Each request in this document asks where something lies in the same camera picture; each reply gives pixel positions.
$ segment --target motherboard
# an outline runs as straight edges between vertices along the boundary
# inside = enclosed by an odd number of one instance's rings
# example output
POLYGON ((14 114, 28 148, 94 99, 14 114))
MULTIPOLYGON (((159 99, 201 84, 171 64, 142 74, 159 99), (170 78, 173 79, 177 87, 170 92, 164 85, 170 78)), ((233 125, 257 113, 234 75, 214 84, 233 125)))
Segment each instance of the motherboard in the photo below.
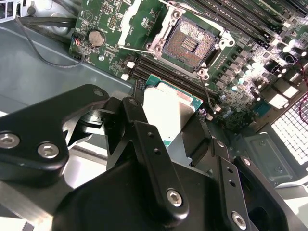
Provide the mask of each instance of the motherboard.
POLYGON ((164 79, 238 132, 288 107, 307 46, 308 0, 83 0, 70 53, 141 89, 164 79))

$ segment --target red wire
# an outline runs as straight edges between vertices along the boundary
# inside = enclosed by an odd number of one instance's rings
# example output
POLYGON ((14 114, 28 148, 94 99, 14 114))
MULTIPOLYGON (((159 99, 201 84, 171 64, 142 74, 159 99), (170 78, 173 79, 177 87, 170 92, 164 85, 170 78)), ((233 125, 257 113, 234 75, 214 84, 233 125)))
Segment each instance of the red wire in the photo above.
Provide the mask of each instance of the red wire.
POLYGON ((302 115, 303 114, 303 112, 302 112, 303 111, 303 109, 302 109, 303 104, 308 99, 308 79, 306 77, 306 73, 305 73, 304 67, 302 65, 301 65, 301 68, 302 68, 302 74, 303 74, 303 77, 304 77, 304 81, 305 81, 305 84, 306 84, 306 87, 307 87, 307 92, 306 92, 305 97, 303 98, 302 102, 299 105, 299 117, 304 123, 306 123, 308 125, 308 122, 304 120, 303 115, 302 115))

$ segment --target screw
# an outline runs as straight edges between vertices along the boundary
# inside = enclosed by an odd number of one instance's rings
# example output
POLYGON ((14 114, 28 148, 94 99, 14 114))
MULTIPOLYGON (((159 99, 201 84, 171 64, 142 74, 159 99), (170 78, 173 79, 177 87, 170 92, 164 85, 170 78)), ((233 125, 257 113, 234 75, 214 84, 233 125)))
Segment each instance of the screw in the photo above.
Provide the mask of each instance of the screw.
POLYGON ((247 228, 245 220, 237 212, 232 212, 232 219, 241 230, 245 230, 247 228))
POLYGON ((282 172, 282 167, 281 167, 281 166, 276 167, 276 168, 275 168, 275 171, 276 171, 276 172, 282 172))
POLYGON ((19 145, 20 139, 18 136, 11 133, 0 134, 0 148, 10 149, 19 145))
POLYGON ((181 195, 175 191, 175 190, 168 190, 167 192, 167 198, 169 202, 175 206, 175 207, 180 207, 182 205, 182 197, 181 195))
POLYGON ((217 144, 220 146, 220 147, 224 147, 225 145, 223 144, 223 142, 221 142, 221 141, 217 141, 217 144))
POLYGON ((155 47, 155 50, 156 50, 157 52, 160 52, 160 51, 162 50, 162 48, 161 48, 160 46, 157 45, 157 46, 155 47))
POLYGON ((103 96, 104 93, 102 93, 100 90, 95 90, 94 94, 98 95, 98 96, 103 96))
POLYGON ((181 16, 181 13, 179 11, 174 11, 174 13, 173 13, 174 18, 179 19, 180 16, 181 16))
POLYGON ((138 105, 137 101, 134 100, 134 99, 129 99, 129 102, 130 102, 132 105, 134 105, 134 106, 137 106, 137 105, 138 105))
POLYGON ((205 71, 203 69, 200 69, 198 71, 198 75, 203 76, 205 74, 205 71))
POLYGON ((247 164, 248 166, 250 166, 249 160, 247 160, 246 158, 243 158, 243 160, 244 160, 245 164, 247 164))
POLYGON ((99 56, 98 56, 98 60, 101 61, 101 62, 104 61, 104 60, 105 60, 105 56, 99 55, 99 56))
POLYGON ((59 154, 59 149, 52 143, 43 143, 38 147, 38 154, 44 158, 52 159, 59 154))

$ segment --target white grille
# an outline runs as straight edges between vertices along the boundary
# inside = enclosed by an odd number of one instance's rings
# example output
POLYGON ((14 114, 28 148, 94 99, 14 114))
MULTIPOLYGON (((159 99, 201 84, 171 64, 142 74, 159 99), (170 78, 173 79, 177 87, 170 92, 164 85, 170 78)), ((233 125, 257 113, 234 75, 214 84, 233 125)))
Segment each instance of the white grille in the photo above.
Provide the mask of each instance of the white grille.
POLYGON ((26 13, 24 4, 29 5, 29 0, 0 0, 0 23, 14 20, 17 14, 17 5, 20 4, 20 16, 26 13))
MULTIPOLYGON (((272 125, 300 165, 308 162, 308 125, 299 116, 302 100, 303 98, 272 125)), ((302 105, 302 117, 308 121, 308 101, 302 105)))

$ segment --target black wire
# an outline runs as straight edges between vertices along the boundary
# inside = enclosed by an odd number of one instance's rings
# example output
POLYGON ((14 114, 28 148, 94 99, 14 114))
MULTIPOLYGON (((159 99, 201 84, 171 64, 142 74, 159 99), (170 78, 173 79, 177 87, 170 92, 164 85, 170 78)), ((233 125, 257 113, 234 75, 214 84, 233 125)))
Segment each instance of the black wire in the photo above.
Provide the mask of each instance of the black wire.
POLYGON ((212 105, 212 102, 211 102, 210 95, 208 94, 208 91, 207 91, 207 89, 206 89, 206 87, 205 87, 205 84, 204 84, 204 82, 203 82, 201 76, 200 76, 200 80, 201 80, 201 84, 202 84, 202 86, 203 86, 203 89, 204 89, 204 91, 205 91, 205 93, 206 93, 208 104, 209 104, 211 110, 212 110, 213 112, 215 112, 215 110, 214 110, 214 108, 213 108, 213 105, 212 105))
POLYGON ((54 63, 51 63, 51 62, 47 61, 46 59, 44 59, 44 58, 40 55, 39 51, 37 50, 36 46, 34 45, 32 39, 31 39, 31 37, 29 36, 28 32, 26 31, 26 28, 25 28, 24 25, 20 22, 19 18, 16 17, 15 20, 16 20, 16 22, 19 24, 19 26, 20 26, 20 28, 22 29, 22 31, 24 32, 24 34, 25 34, 26 38, 28 39, 30 45, 32 46, 33 50, 34 50, 35 53, 38 55, 38 58, 39 58, 41 61, 43 61, 44 63, 46 63, 46 64, 48 64, 48 65, 50 65, 50 66, 53 66, 53 67, 58 67, 58 68, 74 68, 74 67, 77 67, 77 66, 81 65, 81 64, 85 61, 86 56, 85 56, 84 52, 81 50, 80 47, 78 47, 78 48, 79 48, 79 50, 80 50, 80 52, 81 52, 81 54, 82 54, 82 58, 81 58, 81 60, 80 60, 77 64, 72 64, 72 65, 59 65, 59 64, 54 64, 54 63))
POLYGON ((57 23, 57 22, 30 22, 22 23, 23 25, 30 26, 56 26, 56 27, 66 27, 66 28, 75 28, 75 23, 57 23))
POLYGON ((19 18, 19 21, 22 24, 25 23, 43 23, 43 22, 54 22, 54 23, 76 23, 77 19, 75 18, 66 18, 66 17, 22 17, 19 18))

